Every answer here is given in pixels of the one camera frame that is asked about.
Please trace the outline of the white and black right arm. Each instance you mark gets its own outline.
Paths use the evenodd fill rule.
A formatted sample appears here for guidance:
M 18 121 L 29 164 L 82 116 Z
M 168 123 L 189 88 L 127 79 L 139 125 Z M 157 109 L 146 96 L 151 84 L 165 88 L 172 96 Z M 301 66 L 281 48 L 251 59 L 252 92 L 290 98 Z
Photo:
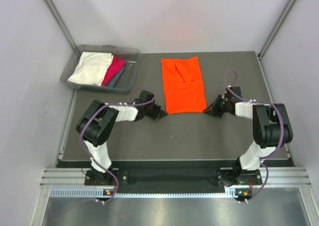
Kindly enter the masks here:
M 293 139 L 293 131 L 284 104 L 246 101 L 240 87 L 228 86 L 223 95 L 206 109 L 204 114 L 221 118 L 225 113 L 252 120 L 253 142 L 238 157 L 231 170 L 217 172 L 218 181 L 227 187 L 253 181 L 259 184 L 259 167 L 272 153 Z

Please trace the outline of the orange t shirt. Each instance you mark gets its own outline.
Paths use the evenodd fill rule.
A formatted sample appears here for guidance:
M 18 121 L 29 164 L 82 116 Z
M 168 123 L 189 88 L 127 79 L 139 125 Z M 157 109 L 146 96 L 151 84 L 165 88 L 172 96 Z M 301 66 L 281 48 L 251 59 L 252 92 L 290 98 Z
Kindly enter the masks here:
M 161 69 L 166 112 L 202 113 L 207 103 L 198 58 L 162 59 Z

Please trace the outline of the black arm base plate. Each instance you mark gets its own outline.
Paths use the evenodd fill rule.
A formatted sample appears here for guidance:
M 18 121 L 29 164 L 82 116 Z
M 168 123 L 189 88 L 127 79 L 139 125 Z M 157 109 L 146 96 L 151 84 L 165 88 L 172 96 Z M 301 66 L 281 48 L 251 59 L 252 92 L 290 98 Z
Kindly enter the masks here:
M 211 185 L 262 185 L 261 173 L 241 170 L 235 160 L 114 161 L 111 170 L 120 186 L 137 182 L 207 182 Z

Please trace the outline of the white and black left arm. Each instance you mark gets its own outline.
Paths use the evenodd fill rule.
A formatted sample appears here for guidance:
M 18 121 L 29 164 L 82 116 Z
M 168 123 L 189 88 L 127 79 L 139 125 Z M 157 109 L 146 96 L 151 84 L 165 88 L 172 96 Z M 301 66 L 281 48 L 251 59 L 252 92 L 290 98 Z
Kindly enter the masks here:
M 90 173 L 94 179 L 104 185 L 115 181 L 107 140 L 116 123 L 139 121 L 145 117 L 157 121 L 167 115 L 155 103 L 155 95 L 146 90 L 142 90 L 139 97 L 131 103 L 104 103 L 94 100 L 76 125 L 80 134 L 79 142 L 90 156 Z

